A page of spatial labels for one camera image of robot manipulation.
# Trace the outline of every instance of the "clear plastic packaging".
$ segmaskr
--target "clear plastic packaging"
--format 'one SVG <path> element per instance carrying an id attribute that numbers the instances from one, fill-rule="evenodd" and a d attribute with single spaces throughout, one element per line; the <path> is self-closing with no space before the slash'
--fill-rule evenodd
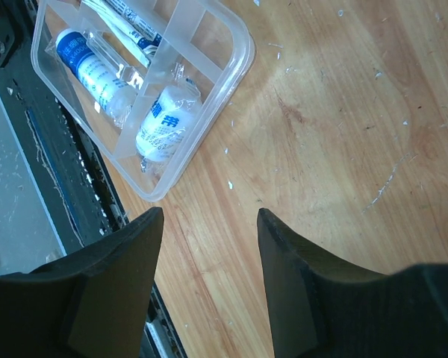
<path id="1" fill-rule="evenodd" d="M 93 9 L 104 3 L 127 24 Z M 100 74 L 93 77 L 98 72 L 86 80 L 83 63 L 73 69 L 66 56 L 50 56 L 63 31 L 80 33 L 95 64 L 108 69 L 106 83 L 120 84 L 106 105 L 89 81 L 108 95 Z M 31 59 L 136 193 L 157 201 L 181 176 L 254 54 L 242 20 L 215 0 L 42 0 Z"/>

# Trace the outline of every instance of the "translucent plastic tray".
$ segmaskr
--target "translucent plastic tray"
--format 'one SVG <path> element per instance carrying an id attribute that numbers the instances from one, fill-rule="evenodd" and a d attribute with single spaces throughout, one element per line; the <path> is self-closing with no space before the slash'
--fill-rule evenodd
<path id="1" fill-rule="evenodd" d="M 125 0 L 125 3 L 163 37 L 148 69 L 124 46 L 105 36 L 110 33 L 107 25 L 79 0 L 40 1 L 31 60 L 40 78 L 136 193 L 147 201 L 158 201 L 180 178 L 251 66 L 255 48 L 243 21 L 216 0 Z M 88 38 L 88 46 L 116 70 L 117 77 L 137 84 L 138 96 L 122 130 L 96 108 L 93 97 L 69 69 L 46 51 L 64 28 L 83 34 L 103 34 L 102 38 L 94 37 L 93 43 Z M 170 160 L 157 172 L 143 172 L 142 157 L 137 154 L 134 139 L 166 86 L 164 74 L 176 63 L 184 64 L 184 74 L 196 83 L 203 105 L 196 125 L 187 132 Z"/>

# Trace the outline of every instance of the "wood grain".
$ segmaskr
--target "wood grain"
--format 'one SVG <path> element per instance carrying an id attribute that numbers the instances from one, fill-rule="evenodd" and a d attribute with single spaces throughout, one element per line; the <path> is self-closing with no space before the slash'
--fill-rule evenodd
<path id="1" fill-rule="evenodd" d="M 255 63 L 157 203 L 156 282 L 190 357 L 271 357 L 259 207 L 368 269 L 448 262 L 448 0 L 227 5 Z"/>

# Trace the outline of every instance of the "small plastic bottle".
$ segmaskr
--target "small plastic bottle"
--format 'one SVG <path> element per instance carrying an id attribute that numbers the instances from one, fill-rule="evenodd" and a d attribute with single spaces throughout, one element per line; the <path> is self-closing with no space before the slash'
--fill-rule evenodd
<path id="1" fill-rule="evenodd" d="M 55 42 L 58 56 L 87 89 L 99 106 L 122 128 L 136 99 L 136 90 L 103 63 L 87 41 L 70 28 L 61 31 Z"/>
<path id="2" fill-rule="evenodd" d="M 163 163 L 175 153 L 201 109 L 201 93 L 189 78 L 163 89 L 136 135 L 136 148 L 146 162 Z"/>

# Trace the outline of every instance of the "gray panel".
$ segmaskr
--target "gray panel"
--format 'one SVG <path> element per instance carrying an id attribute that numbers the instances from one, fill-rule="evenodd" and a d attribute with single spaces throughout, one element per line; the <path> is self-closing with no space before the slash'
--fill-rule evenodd
<path id="1" fill-rule="evenodd" d="M 0 100 L 0 274 L 30 272 L 64 254 Z"/>

